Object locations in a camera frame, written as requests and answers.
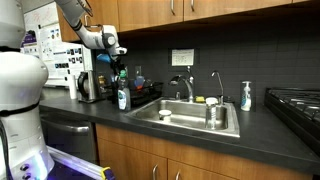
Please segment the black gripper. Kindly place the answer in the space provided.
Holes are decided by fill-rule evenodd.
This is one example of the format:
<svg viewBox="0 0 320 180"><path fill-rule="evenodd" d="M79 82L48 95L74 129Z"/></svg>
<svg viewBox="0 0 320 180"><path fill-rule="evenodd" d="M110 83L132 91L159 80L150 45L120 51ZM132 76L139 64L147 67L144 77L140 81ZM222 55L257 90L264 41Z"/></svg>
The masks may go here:
<svg viewBox="0 0 320 180"><path fill-rule="evenodd" d="M124 64L118 59L117 61L111 61L110 67L113 70L113 74L118 75L124 69Z"/></svg>

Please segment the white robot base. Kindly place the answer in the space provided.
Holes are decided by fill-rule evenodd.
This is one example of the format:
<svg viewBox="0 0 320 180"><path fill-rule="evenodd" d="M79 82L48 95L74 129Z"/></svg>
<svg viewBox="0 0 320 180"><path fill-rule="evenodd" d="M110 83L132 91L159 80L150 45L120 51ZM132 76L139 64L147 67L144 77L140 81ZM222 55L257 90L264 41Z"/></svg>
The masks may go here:
<svg viewBox="0 0 320 180"><path fill-rule="evenodd" d="M47 180L54 167L39 115L48 70L21 52L24 36L21 0L0 0L1 180Z"/></svg>

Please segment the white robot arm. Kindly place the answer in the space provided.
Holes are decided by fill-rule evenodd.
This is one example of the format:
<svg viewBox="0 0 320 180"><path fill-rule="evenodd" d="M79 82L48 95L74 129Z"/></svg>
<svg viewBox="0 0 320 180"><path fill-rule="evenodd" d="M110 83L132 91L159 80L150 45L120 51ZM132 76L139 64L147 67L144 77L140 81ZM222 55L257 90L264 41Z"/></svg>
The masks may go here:
<svg viewBox="0 0 320 180"><path fill-rule="evenodd" d="M104 49L105 62L109 62L113 74L117 75L124 66L120 64L121 56L127 49L119 45L117 30L113 25L101 25L99 31L90 30L84 25L81 18L84 14L93 15L92 8L87 0L54 0L63 13L63 17L88 49Z"/></svg>

